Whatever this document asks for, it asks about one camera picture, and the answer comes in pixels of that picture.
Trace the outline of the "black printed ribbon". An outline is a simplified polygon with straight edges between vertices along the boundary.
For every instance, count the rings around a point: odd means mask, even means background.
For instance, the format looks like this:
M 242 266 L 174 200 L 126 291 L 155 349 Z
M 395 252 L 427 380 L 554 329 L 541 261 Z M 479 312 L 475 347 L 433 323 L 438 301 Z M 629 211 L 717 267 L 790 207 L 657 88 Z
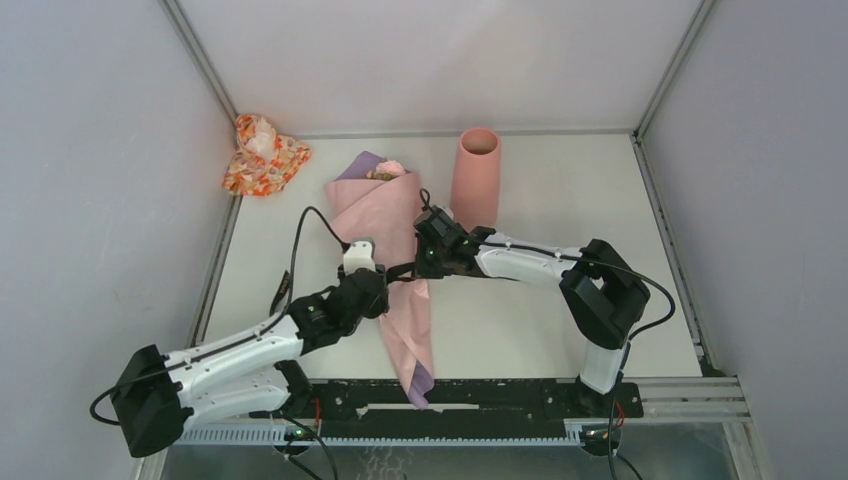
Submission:
M 388 284 L 394 282 L 412 282 L 414 280 L 414 265 L 412 263 L 397 265 L 386 271 L 386 281 Z M 292 299 L 293 281 L 293 268 L 290 268 L 283 273 L 274 297 L 272 298 L 269 308 L 270 315 L 282 312 L 286 309 L 287 303 Z

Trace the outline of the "pink paper flower bouquet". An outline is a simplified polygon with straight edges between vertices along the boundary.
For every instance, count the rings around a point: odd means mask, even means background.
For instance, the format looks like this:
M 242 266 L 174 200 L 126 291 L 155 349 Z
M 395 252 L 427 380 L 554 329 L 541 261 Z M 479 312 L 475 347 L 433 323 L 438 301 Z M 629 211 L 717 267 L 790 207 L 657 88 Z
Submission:
M 378 264 L 390 268 L 412 263 L 420 188 L 417 173 L 363 151 L 325 186 L 334 215 L 331 226 L 346 242 L 371 238 Z M 425 395 L 435 386 L 429 285 L 425 280 L 393 283 L 388 303 L 388 312 L 379 318 L 383 345 L 409 402 L 426 409 Z

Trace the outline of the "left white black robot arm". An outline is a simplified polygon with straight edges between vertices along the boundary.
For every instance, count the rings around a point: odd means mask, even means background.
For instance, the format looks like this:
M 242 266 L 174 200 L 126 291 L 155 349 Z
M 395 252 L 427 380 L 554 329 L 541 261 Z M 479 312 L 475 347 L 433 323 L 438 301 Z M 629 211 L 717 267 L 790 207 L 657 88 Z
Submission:
M 156 345 L 130 357 L 108 397 L 130 455 L 164 450 L 186 431 L 236 415 L 311 407 L 311 388 L 285 370 L 352 335 L 388 309 L 386 270 L 344 273 L 335 287 L 293 301 L 257 326 L 223 340 L 164 354 Z

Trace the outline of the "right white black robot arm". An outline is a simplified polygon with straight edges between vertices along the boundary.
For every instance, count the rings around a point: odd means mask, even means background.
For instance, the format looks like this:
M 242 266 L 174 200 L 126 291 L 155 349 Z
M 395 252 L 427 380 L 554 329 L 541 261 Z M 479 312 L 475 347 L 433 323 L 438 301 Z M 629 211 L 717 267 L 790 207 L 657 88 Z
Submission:
M 628 337 L 650 292 L 610 244 L 594 239 L 582 248 L 555 248 L 489 227 L 467 231 L 437 207 L 425 209 L 413 228 L 418 278 L 465 276 L 557 288 L 587 341 L 579 406 L 602 416 L 616 405 Z

